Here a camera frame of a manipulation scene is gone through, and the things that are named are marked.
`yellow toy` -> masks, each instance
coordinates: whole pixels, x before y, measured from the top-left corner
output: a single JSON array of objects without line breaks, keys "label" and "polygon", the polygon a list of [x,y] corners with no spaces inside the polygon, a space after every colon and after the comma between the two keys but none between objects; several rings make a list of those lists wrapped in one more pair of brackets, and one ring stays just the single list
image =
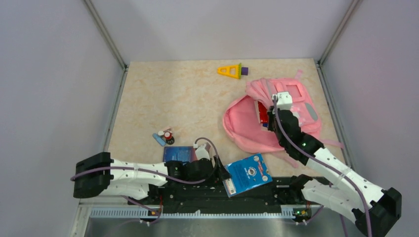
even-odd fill
[{"label": "yellow toy", "polygon": [[249,74],[249,68],[242,67],[242,64],[239,63],[238,65],[219,67],[217,73],[223,76],[240,79],[242,75]]}]

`purple block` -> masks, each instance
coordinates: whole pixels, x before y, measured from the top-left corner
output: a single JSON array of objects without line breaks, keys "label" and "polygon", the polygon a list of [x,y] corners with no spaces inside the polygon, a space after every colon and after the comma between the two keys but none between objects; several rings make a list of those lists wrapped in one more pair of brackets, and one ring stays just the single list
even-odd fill
[{"label": "purple block", "polygon": [[249,74],[249,68],[242,67],[242,75],[247,76]]}]

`table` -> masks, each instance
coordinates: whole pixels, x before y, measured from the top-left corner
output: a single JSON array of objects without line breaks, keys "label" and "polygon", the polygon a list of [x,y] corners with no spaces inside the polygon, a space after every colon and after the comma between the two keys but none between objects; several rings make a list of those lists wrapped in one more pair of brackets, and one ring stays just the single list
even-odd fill
[{"label": "table", "polygon": [[[242,63],[249,75],[233,79],[218,75],[218,67]],[[152,134],[171,126],[174,146],[192,146],[198,137],[211,139],[224,164],[248,157],[229,139],[222,117],[235,99],[245,95],[246,82],[260,78],[293,78],[303,70],[306,86],[318,116],[322,120],[321,139],[337,141],[320,79],[313,59],[251,59],[170,62],[131,62],[119,104],[108,151],[119,160],[157,163],[163,148]],[[341,149],[326,145],[344,162]],[[263,155],[273,176],[306,174],[320,176],[299,165],[293,168],[281,158]]]}]

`white wall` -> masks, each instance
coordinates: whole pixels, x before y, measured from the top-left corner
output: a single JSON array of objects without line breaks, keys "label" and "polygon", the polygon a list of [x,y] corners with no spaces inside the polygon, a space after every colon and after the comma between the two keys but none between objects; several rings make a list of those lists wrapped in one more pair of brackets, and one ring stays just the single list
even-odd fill
[{"label": "white wall", "polygon": [[121,75],[81,0],[0,1],[2,237],[68,236]]},{"label": "white wall", "polygon": [[418,13],[417,0],[363,1],[325,66],[360,173],[402,193],[389,237],[418,236]]},{"label": "white wall", "polygon": [[130,61],[319,59],[351,0],[93,0]]}]

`white label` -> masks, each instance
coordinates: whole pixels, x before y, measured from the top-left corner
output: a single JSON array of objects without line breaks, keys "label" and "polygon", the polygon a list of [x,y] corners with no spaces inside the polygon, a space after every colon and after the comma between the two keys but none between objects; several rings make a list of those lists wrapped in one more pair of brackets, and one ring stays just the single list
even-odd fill
[{"label": "white label", "polygon": [[226,179],[225,184],[227,185],[227,189],[230,195],[233,195],[236,193],[236,188],[234,187],[233,181],[231,179]]}]

